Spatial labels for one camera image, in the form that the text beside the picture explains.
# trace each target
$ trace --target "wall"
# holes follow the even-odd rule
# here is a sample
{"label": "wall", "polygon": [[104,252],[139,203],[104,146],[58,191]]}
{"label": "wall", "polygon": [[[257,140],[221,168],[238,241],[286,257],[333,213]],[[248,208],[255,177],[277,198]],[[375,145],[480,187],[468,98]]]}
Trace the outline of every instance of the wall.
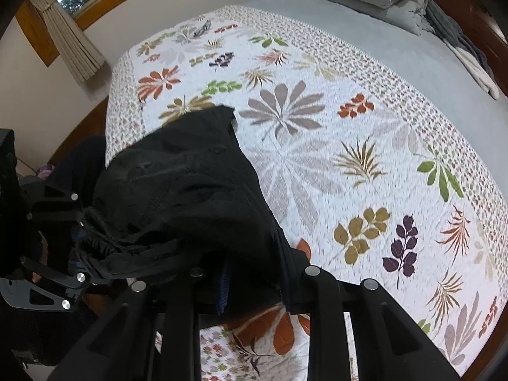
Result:
{"label": "wall", "polygon": [[[128,0],[85,34],[113,67],[134,44],[190,17],[251,0]],[[102,100],[107,87],[85,93],[62,58],[48,68],[14,19],[0,40],[0,127],[16,133],[16,152],[43,165],[72,129]]]}

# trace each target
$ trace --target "curtain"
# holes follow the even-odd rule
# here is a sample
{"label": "curtain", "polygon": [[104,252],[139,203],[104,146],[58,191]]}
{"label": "curtain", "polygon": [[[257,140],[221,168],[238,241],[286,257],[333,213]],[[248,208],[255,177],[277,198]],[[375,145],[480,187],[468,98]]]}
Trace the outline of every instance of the curtain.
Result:
{"label": "curtain", "polygon": [[104,57],[57,0],[30,0],[39,10],[55,47],[81,85],[104,64]]}

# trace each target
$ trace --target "bolt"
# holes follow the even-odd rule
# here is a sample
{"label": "bolt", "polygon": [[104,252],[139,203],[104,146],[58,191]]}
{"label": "bolt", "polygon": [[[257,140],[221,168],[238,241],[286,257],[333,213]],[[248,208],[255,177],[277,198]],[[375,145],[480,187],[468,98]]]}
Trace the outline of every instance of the bolt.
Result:
{"label": "bolt", "polygon": [[205,271],[203,271],[201,268],[192,268],[189,274],[192,278],[200,278],[205,274]]}
{"label": "bolt", "polygon": [[308,276],[318,276],[321,273],[321,269],[319,269],[317,266],[311,265],[306,267],[305,273]]}
{"label": "bolt", "polygon": [[143,292],[146,289],[146,283],[144,281],[136,281],[130,286],[130,288],[134,292]]}
{"label": "bolt", "polygon": [[363,286],[365,289],[368,289],[369,291],[375,291],[377,288],[379,288],[378,281],[374,279],[365,279],[363,281]]}

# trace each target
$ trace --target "leaf-patterned bedspread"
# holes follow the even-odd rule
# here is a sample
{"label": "leaf-patterned bedspread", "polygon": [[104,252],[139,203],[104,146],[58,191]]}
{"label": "leaf-patterned bedspread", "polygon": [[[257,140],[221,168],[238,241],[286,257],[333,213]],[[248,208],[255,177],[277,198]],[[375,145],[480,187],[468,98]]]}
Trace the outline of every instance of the leaf-patterned bedspread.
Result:
{"label": "leaf-patterned bedspread", "polygon": [[[338,279],[377,279],[462,375],[506,303],[506,204],[453,125],[348,43],[228,6],[120,59],[107,159],[216,104],[236,109],[238,141],[288,241]],[[309,317],[279,305],[203,331],[203,379],[305,380],[308,345]],[[352,339],[350,350],[357,379]]]}

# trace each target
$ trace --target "purple leaf print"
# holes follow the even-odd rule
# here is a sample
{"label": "purple leaf print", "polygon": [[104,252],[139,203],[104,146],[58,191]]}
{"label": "purple leaf print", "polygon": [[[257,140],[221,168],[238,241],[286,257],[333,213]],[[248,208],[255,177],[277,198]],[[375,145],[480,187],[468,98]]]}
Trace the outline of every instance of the purple leaf print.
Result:
{"label": "purple leaf print", "polygon": [[417,253],[411,250],[415,248],[418,241],[416,237],[418,229],[413,226],[413,223],[413,217],[405,215],[402,220],[403,225],[398,224],[395,228],[397,236],[402,239],[394,239],[390,249],[393,256],[401,261],[399,262],[397,259],[391,257],[383,258],[383,268],[387,272],[397,271],[397,289],[399,289],[400,284],[400,271],[407,277],[415,273],[414,263],[417,259]]}
{"label": "purple leaf print", "polygon": [[383,258],[383,266],[388,272],[394,272],[399,269],[399,261],[393,258]]}

